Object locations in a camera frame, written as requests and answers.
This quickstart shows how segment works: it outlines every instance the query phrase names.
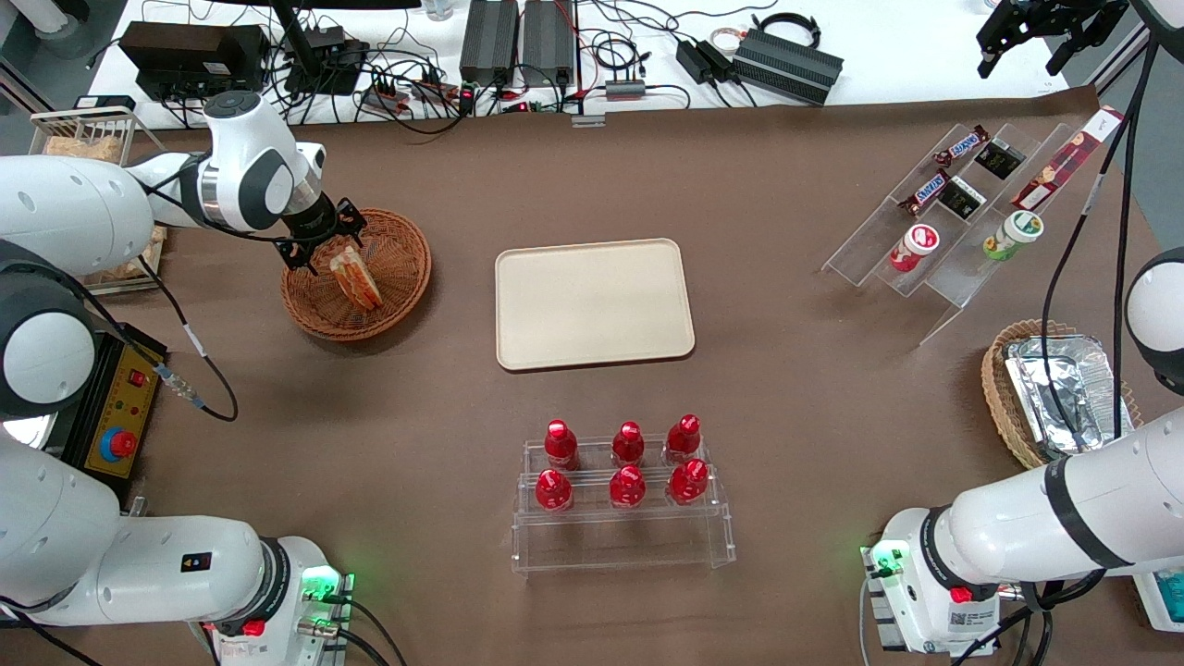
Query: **acrylic display stand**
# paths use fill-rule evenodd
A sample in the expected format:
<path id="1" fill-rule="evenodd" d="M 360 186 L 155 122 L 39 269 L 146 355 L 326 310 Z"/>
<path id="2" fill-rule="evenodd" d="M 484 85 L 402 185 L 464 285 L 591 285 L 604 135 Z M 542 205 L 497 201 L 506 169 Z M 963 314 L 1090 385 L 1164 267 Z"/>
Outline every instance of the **acrylic display stand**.
<path id="1" fill-rule="evenodd" d="M 986 199 L 965 220 L 938 200 L 931 201 L 916 218 L 897 207 L 897 204 L 913 196 L 937 174 L 939 165 L 933 161 L 933 154 L 948 148 L 970 133 L 969 127 L 954 126 L 823 264 L 823 270 L 829 268 L 856 287 L 862 287 L 875 275 L 906 299 L 921 284 L 927 284 L 941 295 L 950 302 L 950 307 L 921 339 L 921 345 L 961 314 L 991 275 L 1006 263 L 987 257 L 983 252 L 983 242 L 995 233 L 1009 214 L 1019 210 L 1011 204 L 1011 199 L 1040 174 L 1051 156 L 1075 134 L 1073 128 L 1061 123 L 1044 141 L 1036 141 L 1010 123 L 1004 124 L 992 136 L 1027 156 L 1005 180 L 974 161 L 983 146 L 976 147 L 953 165 L 944 167 L 946 173 L 963 179 Z M 1042 212 L 1055 197 L 1056 192 L 1035 212 Z M 893 268 L 888 255 L 905 232 L 918 223 L 935 229 L 941 243 L 912 271 L 901 273 Z M 1009 261 L 1023 261 L 1023 251 Z"/>
<path id="2" fill-rule="evenodd" d="M 644 435 L 645 499 L 632 508 L 616 508 L 609 500 L 609 480 L 617 472 L 612 438 L 580 440 L 580 469 L 565 472 L 572 482 L 572 508 L 549 513 L 534 498 L 539 473 L 548 467 L 542 441 L 523 448 L 514 502 L 514 571 L 626 569 L 667 564 L 735 562 L 732 513 L 719 473 L 706 443 L 697 456 L 708 463 L 707 492 L 680 506 L 665 497 L 673 466 L 662 462 L 664 434 Z"/>

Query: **foil tray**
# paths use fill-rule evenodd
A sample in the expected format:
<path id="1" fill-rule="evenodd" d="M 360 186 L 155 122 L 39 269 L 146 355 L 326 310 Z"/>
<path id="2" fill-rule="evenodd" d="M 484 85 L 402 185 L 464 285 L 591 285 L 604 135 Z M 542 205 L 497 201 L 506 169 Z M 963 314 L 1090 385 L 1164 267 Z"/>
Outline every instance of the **foil tray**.
<path id="1" fill-rule="evenodd" d="M 1088 335 L 1049 335 L 1049 386 L 1038 335 L 1008 344 L 1004 364 L 1028 429 L 1049 460 L 1099 449 L 1114 441 L 1114 374 L 1101 342 Z M 1072 427 L 1053 402 L 1056 390 Z M 1134 429 L 1122 403 L 1122 434 Z"/>

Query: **red emergency stop button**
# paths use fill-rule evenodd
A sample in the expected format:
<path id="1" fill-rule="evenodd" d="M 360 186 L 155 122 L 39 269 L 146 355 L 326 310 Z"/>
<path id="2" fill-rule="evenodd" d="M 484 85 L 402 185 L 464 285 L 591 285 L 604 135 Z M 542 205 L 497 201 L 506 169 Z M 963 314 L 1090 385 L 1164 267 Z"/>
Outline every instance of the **red emergency stop button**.
<path id="1" fill-rule="evenodd" d="M 120 430 L 111 436 L 111 454 L 115 457 L 128 457 L 136 453 L 136 436 L 127 430 Z"/>

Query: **wire basket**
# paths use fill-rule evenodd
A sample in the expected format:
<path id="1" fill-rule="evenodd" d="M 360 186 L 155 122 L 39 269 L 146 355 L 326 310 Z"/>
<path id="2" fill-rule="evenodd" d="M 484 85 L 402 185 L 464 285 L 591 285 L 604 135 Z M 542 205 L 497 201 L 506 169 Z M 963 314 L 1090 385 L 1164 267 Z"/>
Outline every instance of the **wire basket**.
<path id="1" fill-rule="evenodd" d="M 131 142 L 137 132 L 155 143 L 157 149 L 165 151 L 165 145 L 156 139 L 156 135 L 126 107 L 49 111 L 33 114 L 28 120 L 36 128 L 33 143 L 28 149 L 30 155 L 88 158 L 127 166 Z M 152 241 L 143 251 L 148 265 L 157 273 L 166 237 L 163 228 L 153 229 Z M 111 270 L 82 276 L 79 281 L 91 294 L 150 289 L 156 286 L 135 261 Z"/>
<path id="2" fill-rule="evenodd" d="M 1018 396 L 1011 388 L 1011 378 L 1008 376 L 1008 367 L 1003 361 L 1003 348 L 1012 341 L 1040 335 L 1040 329 L 1038 319 L 1017 321 L 1000 331 L 991 346 L 987 347 L 986 353 L 983 354 L 983 393 L 986 396 L 991 418 L 995 420 L 995 427 L 999 431 L 999 436 L 1003 437 L 1003 443 L 1008 444 L 1011 454 L 1028 469 L 1047 465 L 1049 460 L 1041 454 L 1028 430 L 1028 420 L 1024 417 Z M 1049 337 L 1072 335 L 1076 332 L 1077 329 L 1072 326 L 1053 320 L 1048 322 Z M 1126 382 L 1122 383 L 1122 399 L 1131 414 L 1131 423 L 1135 428 L 1143 425 L 1143 416 L 1131 397 L 1131 388 L 1126 385 Z"/>
<path id="3" fill-rule="evenodd" d="M 336 342 L 365 340 L 391 328 L 411 313 L 427 289 L 432 255 L 419 228 L 410 219 L 380 209 L 362 209 L 366 228 L 358 249 L 382 295 L 382 305 L 358 309 L 337 284 L 329 260 L 353 244 L 335 236 L 313 252 L 308 269 L 284 269 L 281 293 L 284 307 L 304 332 Z"/>

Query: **red bottle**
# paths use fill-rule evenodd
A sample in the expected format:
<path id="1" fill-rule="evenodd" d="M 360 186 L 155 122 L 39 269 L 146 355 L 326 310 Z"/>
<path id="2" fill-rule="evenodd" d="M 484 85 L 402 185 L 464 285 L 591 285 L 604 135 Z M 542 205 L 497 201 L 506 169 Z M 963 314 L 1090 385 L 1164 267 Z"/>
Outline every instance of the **red bottle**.
<path id="1" fill-rule="evenodd" d="M 699 417 L 694 414 L 683 416 L 678 423 L 674 424 L 670 434 L 667 435 L 667 443 L 662 447 L 662 460 L 667 465 L 678 465 L 695 457 L 699 450 L 699 442 L 702 437 L 699 434 Z"/>
<path id="2" fill-rule="evenodd" d="M 697 457 L 674 468 L 670 481 L 667 482 L 667 495 L 675 504 L 690 504 L 707 492 L 707 463 Z"/>
<path id="3" fill-rule="evenodd" d="M 626 465 L 609 481 L 609 499 L 617 508 L 632 508 L 645 497 L 645 478 L 636 466 Z"/>
<path id="4" fill-rule="evenodd" d="M 575 433 L 560 420 L 547 425 L 547 438 L 542 441 L 547 462 L 555 469 L 574 472 L 580 468 L 580 453 L 575 448 Z"/>
<path id="5" fill-rule="evenodd" d="M 642 438 L 642 429 L 632 421 L 620 424 L 620 431 L 612 438 L 612 462 L 617 467 L 642 463 L 642 454 L 645 453 L 645 440 Z"/>
<path id="6" fill-rule="evenodd" d="M 534 499 L 547 511 L 567 511 L 572 507 L 572 482 L 562 473 L 543 469 L 534 485 Z"/>

